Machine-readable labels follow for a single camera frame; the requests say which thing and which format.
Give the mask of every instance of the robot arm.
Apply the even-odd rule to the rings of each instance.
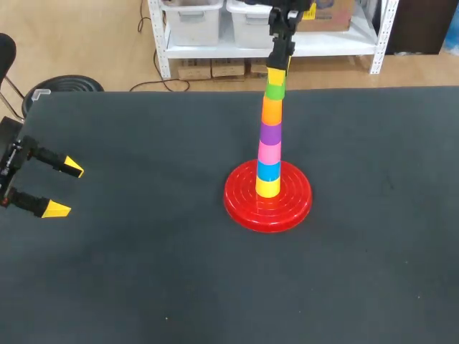
[[[292,36],[303,18],[303,12],[308,11],[313,0],[245,0],[249,5],[272,6],[269,17],[270,35],[274,36],[273,51],[267,60],[267,66],[277,70],[287,70],[290,57],[295,50]]]

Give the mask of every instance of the purple ring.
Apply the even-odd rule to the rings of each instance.
[[[260,141],[265,145],[277,145],[282,140],[282,123],[267,125],[261,123]]]

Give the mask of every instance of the cardboard box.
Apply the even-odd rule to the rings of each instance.
[[[251,59],[250,60],[250,73],[267,74],[266,59]]]
[[[233,77],[245,74],[244,59],[213,59],[213,77]]]
[[[316,18],[298,24],[299,32],[348,31],[355,0],[315,0]]]
[[[212,77],[210,59],[183,59],[177,69],[180,80],[202,80]]]

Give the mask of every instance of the black stool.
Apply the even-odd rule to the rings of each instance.
[[[0,33],[0,87],[5,79],[18,96],[22,99],[22,115],[19,116],[11,104],[0,92],[0,99],[8,108],[8,110],[21,121],[27,118],[30,107],[33,104],[32,96],[35,90],[50,90],[51,92],[102,92],[103,87],[99,82],[82,75],[63,75],[61,77],[53,77],[44,82],[39,83],[32,88],[25,96],[18,90],[16,85],[6,76],[9,68],[13,65],[16,58],[16,44],[14,40],[7,34]]]

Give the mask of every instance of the cable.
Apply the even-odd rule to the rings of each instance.
[[[142,28],[143,28],[143,21],[148,19],[151,21],[151,18],[147,17],[147,16],[143,16],[143,12],[142,12],[142,6],[143,6],[143,0],[141,0],[141,7],[140,7],[140,15],[141,15],[141,19],[140,21],[138,22],[138,25],[137,25],[137,32],[142,32]],[[165,22],[165,14],[163,14],[163,23],[164,25],[166,25],[166,22]],[[155,50],[154,54],[153,54],[153,63],[155,65],[155,69],[156,71],[158,72],[158,75],[159,77],[161,78],[161,80],[157,80],[157,81],[145,81],[145,82],[140,82],[138,83],[137,85],[134,85],[131,87],[131,89],[129,90],[129,92],[132,92],[134,91],[137,87],[140,87],[140,86],[143,86],[143,85],[154,85],[154,84],[163,84],[164,87],[166,88],[166,90],[168,90],[169,92],[186,92],[189,90],[190,88],[190,83],[189,81],[186,81],[186,80],[180,80],[180,79],[163,79],[163,76],[161,75],[161,71],[159,70],[159,67],[158,65],[156,64],[156,58],[158,57],[158,52]],[[169,86],[167,85],[167,82],[170,82],[170,81],[180,81],[180,82],[183,82],[185,85],[186,85],[186,88],[185,90],[182,90],[182,91],[174,91],[172,90],[171,88],[169,88]]]
[[[143,16],[143,13],[142,13],[142,6],[143,6],[143,0],[141,0],[141,9],[140,9],[140,13],[141,13],[141,20],[138,22],[137,24],[137,32],[142,32],[142,29],[143,29],[143,21],[145,19],[148,19],[150,22],[151,22],[151,18],[148,17],[148,16]]]

